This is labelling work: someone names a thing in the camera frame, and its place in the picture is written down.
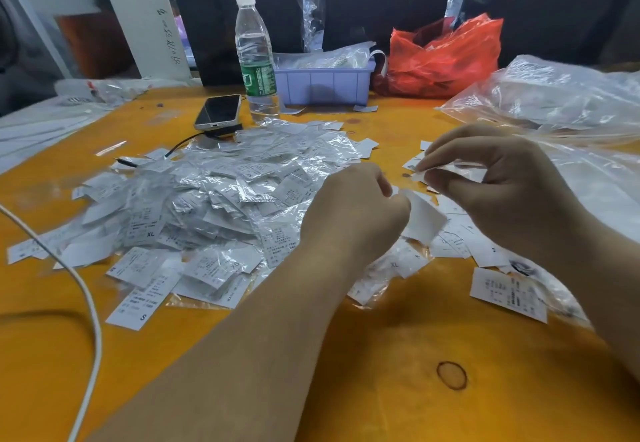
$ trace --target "hand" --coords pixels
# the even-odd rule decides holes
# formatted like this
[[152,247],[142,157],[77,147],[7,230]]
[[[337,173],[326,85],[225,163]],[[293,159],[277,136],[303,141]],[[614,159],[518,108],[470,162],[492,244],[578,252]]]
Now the hand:
[[[482,183],[432,169],[456,159],[487,167]],[[495,243],[540,263],[555,245],[575,238],[590,215],[547,155],[531,141],[497,127],[466,125],[427,149],[416,171],[464,208]]]
[[346,255],[364,269],[391,248],[409,221],[409,200],[391,193],[374,163],[332,174],[305,214],[300,244]]

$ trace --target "wooden table surface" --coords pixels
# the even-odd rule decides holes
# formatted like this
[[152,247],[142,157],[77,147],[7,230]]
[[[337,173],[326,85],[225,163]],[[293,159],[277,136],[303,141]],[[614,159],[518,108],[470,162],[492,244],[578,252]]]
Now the wooden table surface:
[[[70,189],[115,155],[171,147],[193,133],[203,89],[155,90],[2,176],[0,202],[36,231],[84,207]],[[393,184],[424,191],[402,165],[458,123],[428,100],[372,98],[377,113],[303,114],[344,121],[351,139],[380,143],[371,160]],[[243,123],[250,123],[246,101]],[[126,140],[114,152],[96,153]],[[1,247],[26,236],[0,217]],[[80,269],[104,320],[118,294],[109,263]],[[640,389],[596,335],[553,315],[542,324],[469,297],[473,260],[438,258],[395,279],[368,310],[348,301],[328,330],[299,441],[637,441]],[[80,290],[51,260],[0,265],[0,441],[66,440],[92,366]],[[140,332],[103,324],[104,357],[81,438],[105,421],[228,314],[161,307]],[[436,373],[452,361],[466,387]],[[441,374],[460,387],[459,369]]]

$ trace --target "red object in plastic bag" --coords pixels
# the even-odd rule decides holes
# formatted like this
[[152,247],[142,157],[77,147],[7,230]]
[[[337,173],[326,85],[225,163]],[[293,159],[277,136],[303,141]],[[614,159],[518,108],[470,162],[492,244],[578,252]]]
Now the red object in plastic bag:
[[394,29],[387,75],[375,74],[373,89],[381,95],[444,99],[496,71],[502,19],[482,14],[451,31],[452,19],[414,33]]

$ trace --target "purple plastic basket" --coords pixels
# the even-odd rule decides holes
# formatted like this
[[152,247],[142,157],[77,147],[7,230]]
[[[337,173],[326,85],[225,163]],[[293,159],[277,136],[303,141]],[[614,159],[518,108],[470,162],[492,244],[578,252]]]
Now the purple plastic basket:
[[371,58],[366,68],[276,70],[278,98],[284,106],[366,106],[375,69],[376,60]]

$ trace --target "right arm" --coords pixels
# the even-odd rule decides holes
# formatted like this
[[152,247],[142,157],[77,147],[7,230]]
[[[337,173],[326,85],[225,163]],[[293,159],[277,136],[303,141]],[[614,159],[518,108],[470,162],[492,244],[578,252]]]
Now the right arm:
[[[484,164],[483,182],[434,169],[455,159]],[[590,214],[537,145],[464,126],[438,138],[416,170],[494,242],[560,279],[640,381],[640,244]]]

